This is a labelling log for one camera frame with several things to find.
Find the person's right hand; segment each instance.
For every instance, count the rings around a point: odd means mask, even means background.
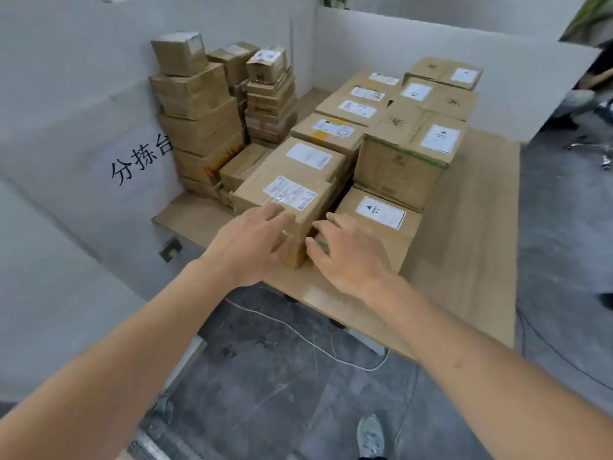
[[[312,237],[306,238],[306,252],[338,290],[366,302],[394,275],[385,247],[369,227],[348,215],[327,213],[326,218],[313,225],[326,238],[329,254]]]

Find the right arm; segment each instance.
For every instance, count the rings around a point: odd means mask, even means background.
[[[611,77],[613,77],[613,68],[608,69],[601,74],[592,74],[588,72],[579,80],[579,88],[581,90],[592,90],[594,87],[609,80]]]
[[[308,254],[342,292],[406,342],[497,459],[609,458],[613,420],[524,358],[433,304],[395,274],[371,230],[328,213]]]

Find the person's arm in background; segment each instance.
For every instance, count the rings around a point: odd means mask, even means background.
[[[494,458],[611,458],[611,418],[420,295],[394,274],[371,230],[347,215],[327,218],[314,225],[329,255],[308,238],[310,258],[396,331]]]
[[[291,220],[282,210],[232,220],[152,301],[15,407],[0,421],[0,457],[115,460],[219,302],[280,265],[289,241],[273,246]]]
[[[581,90],[592,90],[594,87],[609,80],[611,77],[613,77],[613,67],[611,69],[607,69],[601,74],[593,74],[588,72],[579,80],[579,88]]]

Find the hand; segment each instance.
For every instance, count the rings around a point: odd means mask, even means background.
[[[326,214],[313,225],[328,243],[329,255],[317,241],[306,238],[306,252],[338,290],[366,302],[381,281],[394,275],[381,240],[367,226],[348,215]]]
[[[294,219],[280,203],[251,208],[222,227],[198,261],[216,270],[229,290],[257,284],[278,267],[291,238],[277,246],[281,231]]]

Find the person's left hand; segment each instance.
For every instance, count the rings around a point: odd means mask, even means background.
[[[257,284],[281,265],[291,244],[287,236],[276,246],[281,231],[294,219],[284,210],[280,203],[247,210],[219,230],[198,261],[217,270],[230,289]]]

